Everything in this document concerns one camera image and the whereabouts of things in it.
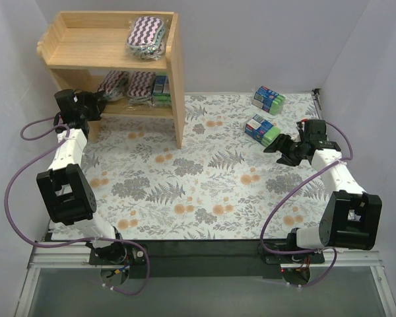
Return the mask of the pink wavy sponge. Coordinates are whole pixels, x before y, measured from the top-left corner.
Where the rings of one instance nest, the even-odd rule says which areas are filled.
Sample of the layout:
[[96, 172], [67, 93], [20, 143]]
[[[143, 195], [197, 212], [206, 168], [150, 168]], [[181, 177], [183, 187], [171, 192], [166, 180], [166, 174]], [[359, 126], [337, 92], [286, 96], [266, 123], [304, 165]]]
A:
[[160, 59], [166, 49], [166, 24], [160, 17], [135, 20], [125, 43], [125, 52], [142, 60]]
[[128, 71], [110, 71], [99, 84], [97, 91], [102, 98], [114, 102], [122, 99], [129, 84]]
[[134, 71], [128, 88], [125, 90], [129, 106], [152, 106], [152, 92], [155, 72]]

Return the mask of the blue green sponge pack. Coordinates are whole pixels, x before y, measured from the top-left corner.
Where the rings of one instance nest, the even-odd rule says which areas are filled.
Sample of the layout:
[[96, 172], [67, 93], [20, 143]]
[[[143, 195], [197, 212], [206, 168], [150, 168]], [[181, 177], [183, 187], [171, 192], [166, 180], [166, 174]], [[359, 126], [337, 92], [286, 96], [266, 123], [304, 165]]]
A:
[[256, 114], [246, 122], [245, 134], [261, 145], [268, 147], [281, 134], [281, 130], [265, 118]]
[[171, 107], [169, 80], [166, 75], [157, 75], [154, 80], [152, 101], [155, 106]]
[[282, 111], [285, 97], [265, 86], [260, 86], [253, 94], [251, 103], [257, 108], [276, 116]]

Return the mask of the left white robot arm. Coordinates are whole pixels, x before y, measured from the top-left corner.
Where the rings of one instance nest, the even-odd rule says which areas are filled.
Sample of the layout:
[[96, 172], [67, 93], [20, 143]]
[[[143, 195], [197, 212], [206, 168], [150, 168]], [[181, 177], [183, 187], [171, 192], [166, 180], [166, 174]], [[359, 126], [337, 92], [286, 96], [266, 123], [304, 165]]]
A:
[[128, 250], [118, 230], [97, 214], [94, 192], [81, 170], [89, 123], [101, 119], [104, 91], [65, 89], [54, 95], [59, 113], [53, 124], [60, 146], [49, 168], [36, 177], [50, 219], [77, 229], [86, 245], [102, 260], [125, 264]]

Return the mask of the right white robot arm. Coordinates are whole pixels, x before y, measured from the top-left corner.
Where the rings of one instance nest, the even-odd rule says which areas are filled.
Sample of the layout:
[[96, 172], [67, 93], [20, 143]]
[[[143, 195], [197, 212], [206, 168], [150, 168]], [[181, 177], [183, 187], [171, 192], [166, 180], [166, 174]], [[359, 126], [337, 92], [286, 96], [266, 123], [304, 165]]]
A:
[[339, 144], [328, 139], [327, 129], [334, 125], [325, 120], [301, 120], [296, 125], [298, 140], [281, 133], [265, 152], [280, 152], [277, 162], [287, 166], [298, 166], [306, 160], [316, 173], [292, 189], [281, 203], [316, 178], [321, 178], [329, 202], [317, 226], [293, 229], [277, 249], [268, 247], [262, 238], [262, 249], [282, 256], [326, 248], [371, 250], [376, 243], [382, 201], [378, 195], [369, 194], [350, 173], [347, 162], [353, 159], [353, 150], [349, 150], [347, 157], [343, 156]]

